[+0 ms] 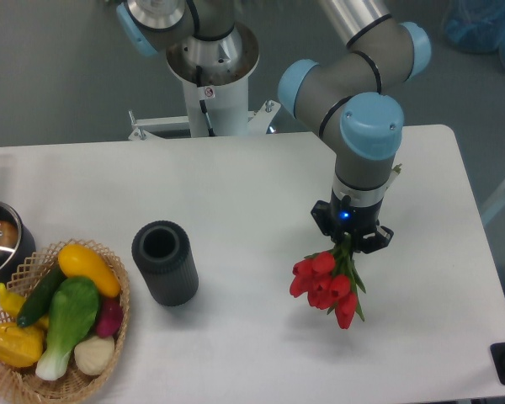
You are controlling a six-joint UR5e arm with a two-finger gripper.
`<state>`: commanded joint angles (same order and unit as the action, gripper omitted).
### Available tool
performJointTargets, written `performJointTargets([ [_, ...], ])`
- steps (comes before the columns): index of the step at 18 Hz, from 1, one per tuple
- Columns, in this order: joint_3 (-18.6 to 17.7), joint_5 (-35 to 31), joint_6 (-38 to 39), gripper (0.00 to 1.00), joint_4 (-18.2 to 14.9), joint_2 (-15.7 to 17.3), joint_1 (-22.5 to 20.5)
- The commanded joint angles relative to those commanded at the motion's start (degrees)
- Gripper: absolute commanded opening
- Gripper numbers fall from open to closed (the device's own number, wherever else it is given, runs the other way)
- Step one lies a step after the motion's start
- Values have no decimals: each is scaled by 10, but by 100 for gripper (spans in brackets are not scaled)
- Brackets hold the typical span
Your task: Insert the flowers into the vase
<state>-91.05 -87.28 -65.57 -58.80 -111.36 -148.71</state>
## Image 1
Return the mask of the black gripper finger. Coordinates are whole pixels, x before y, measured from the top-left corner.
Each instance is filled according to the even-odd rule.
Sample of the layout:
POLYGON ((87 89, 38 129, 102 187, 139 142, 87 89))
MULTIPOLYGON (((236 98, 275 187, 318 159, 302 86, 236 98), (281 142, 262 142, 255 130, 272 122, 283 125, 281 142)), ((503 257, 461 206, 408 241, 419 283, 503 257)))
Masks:
POLYGON ((374 253, 386 248, 391 243, 394 231, 386 226, 376 226, 372 232, 356 234, 353 237, 352 249, 357 253, 374 253))
POLYGON ((329 237, 332 241, 341 240, 338 219, 332 214, 328 202, 318 200, 311 209, 311 216, 324 236, 329 237))

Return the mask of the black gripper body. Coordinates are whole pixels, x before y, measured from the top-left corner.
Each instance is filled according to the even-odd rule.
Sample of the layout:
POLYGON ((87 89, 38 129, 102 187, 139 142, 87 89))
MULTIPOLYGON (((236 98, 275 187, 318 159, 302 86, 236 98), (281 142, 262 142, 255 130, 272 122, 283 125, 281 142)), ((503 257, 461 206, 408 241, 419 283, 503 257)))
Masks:
POLYGON ((346 195, 339 197, 334 191, 331 193, 331 240, 341 242, 346 234, 357 240, 375 233, 383 200, 381 199, 371 206, 356 207, 352 206, 345 198, 346 195))

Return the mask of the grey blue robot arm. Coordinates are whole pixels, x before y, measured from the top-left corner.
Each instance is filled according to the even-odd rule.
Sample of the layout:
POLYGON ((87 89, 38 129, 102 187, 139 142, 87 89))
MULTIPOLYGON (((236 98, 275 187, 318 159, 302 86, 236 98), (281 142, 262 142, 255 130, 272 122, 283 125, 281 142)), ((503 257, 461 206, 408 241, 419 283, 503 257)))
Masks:
MULTIPOLYGON (((379 222, 404 114, 385 90, 422 72, 426 32, 397 23, 382 1, 323 1, 347 54, 330 66, 299 60, 279 80, 280 104, 336 156, 331 197, 312 217, 335 243, 372 253, 393 236, 379 222)), ((144 56, 164 53, 183 85, 194 137, 247 132, 248 78, 259 59, 253 32, 230 1, 123 1, 117 16, 144 56)))

